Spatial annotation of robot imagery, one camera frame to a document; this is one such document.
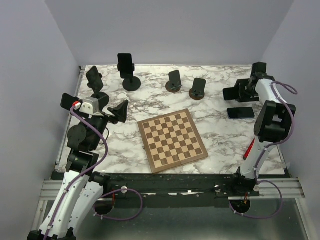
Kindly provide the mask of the dark blue phone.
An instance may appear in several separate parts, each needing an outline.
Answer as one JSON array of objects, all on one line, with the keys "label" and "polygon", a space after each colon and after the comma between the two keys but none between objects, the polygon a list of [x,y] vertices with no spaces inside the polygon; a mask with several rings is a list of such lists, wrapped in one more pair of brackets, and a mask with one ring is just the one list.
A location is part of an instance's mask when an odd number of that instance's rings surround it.
[{"label": "dark blue phone", "polygon": [[238,87],[224,88],[222,93],[223,93],[223,99],[225,101],[237,100],[239,98],[239,88]]}]

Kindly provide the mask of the black phone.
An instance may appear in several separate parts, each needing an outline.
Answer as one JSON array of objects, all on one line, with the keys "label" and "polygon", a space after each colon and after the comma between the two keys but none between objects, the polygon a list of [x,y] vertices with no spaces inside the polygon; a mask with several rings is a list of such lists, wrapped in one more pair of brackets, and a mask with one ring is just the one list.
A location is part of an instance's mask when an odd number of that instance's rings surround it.
[{"label": "black phone", "polygon": [[73,106],[74,102],[79,101],[80,99],[78,97],[74,97],[69,95],[68,93],[63,93],[62,94],[62,98],[61,98],[61,102],[60,102],[60,106],[69,111],[71,109],[71,107]]}]

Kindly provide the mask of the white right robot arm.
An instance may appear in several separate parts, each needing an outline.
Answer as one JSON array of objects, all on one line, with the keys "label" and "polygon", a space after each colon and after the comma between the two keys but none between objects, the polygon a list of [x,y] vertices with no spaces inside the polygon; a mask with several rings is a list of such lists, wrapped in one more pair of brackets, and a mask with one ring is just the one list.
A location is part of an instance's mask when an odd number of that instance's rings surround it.
[{"label": "white right robot arm", "polygon": [[287,141],[293,132],[296,107],[283,100],[276,85],[275,78],[267,74],[267,64],[256,62],[250,78],[237,80],[233,87],[234,100],[240,103],[260,101],[263,105],[253,128],[253,145],[230,183],[233,196],[254,190],[271,150]]}]

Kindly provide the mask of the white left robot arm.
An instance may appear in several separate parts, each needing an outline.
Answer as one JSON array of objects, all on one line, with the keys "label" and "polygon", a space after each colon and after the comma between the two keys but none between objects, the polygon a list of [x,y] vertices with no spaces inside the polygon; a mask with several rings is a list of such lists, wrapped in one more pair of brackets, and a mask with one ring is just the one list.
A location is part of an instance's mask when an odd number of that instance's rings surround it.
[{"label": "white left robot arm", "polygon": [[94,203],[111,191],[110,176],[95,171],[108,154],[103,133],[108,123],[125,123],[128,100],[103,112],[101,99],[72,97],[67,109],[80,123],[69,129],[67,146],[71,149],[63,181],[47,217],[29,240],[74,240]]}]

